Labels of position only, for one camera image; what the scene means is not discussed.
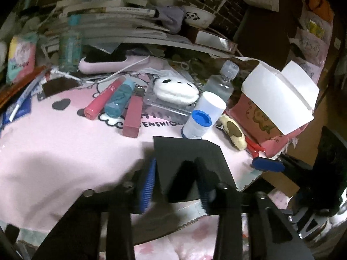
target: white bowl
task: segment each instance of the white bowl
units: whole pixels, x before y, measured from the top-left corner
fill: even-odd
[[[184,21],[191,26],[206,29],[213,22],[216,16],[200,8],[183,6],[186,16]]]

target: white container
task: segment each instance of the white container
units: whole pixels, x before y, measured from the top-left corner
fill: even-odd
[[[232,81],[235,79],[239,67],[230,60],[227,60],[219,75],[212,75],[207,81],[204,92],[212,92],[221,97],[225,102],[228,102],[231,94],[234,91]]]
[[[211,118],[200,110],[194,110],[186,125],[182,128],[182,137],[187,139],[201,139],[211,128]]]
[[[212,125],[216,123],[226,108],[227,104],[225,101],[211,92],[203,92],[195,106],[195,110],[203,111],[209,115]]]
[[[184,21],[191,26],[206,29],[214,21],[216,16],[200,8],[183,6],[186,16]]]

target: blue pen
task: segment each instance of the blue pen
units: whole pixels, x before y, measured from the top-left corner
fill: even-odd
[[[11,116],[9,118],[10,122],[13,121],[17,111],[19,110],[19,108],[21,107],[21,105],[23,104],[25,99],[29,96],[31,91],[35,88],[36,84],[39,83],[41,81],[41,79],[45,76],[47,70],[48,70],[48,68],[44,69],[38,76],[36,76],[36,78],[24,90],[23,94],[20,95],[20,97],[18,98],[18,100],[16,102],[16,107],[14,108],[14,110],[11,113]]]
[[[0,114],[0,137],[1,137],[2,125],[3,125],[3,113]]]

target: pink paper bag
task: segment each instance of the pink paper bag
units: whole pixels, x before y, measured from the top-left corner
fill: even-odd
[[[228,111],[228,114],[242,126],[247,135],[265,148],[265,154],[268,158],[279,153],[291,139],[298,136],[308,125],[306,124],[288,135],[283,135],[245,94],[241,95],[239,102]]]

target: yellow plush toy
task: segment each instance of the yellow plush toy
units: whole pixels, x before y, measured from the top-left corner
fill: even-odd
[[[245,135],[236,121],[225,114],[219,117],[219,121],[223,124],[224,131],[228,134],[232,143],[239,150],[245,150],[247,148]]]

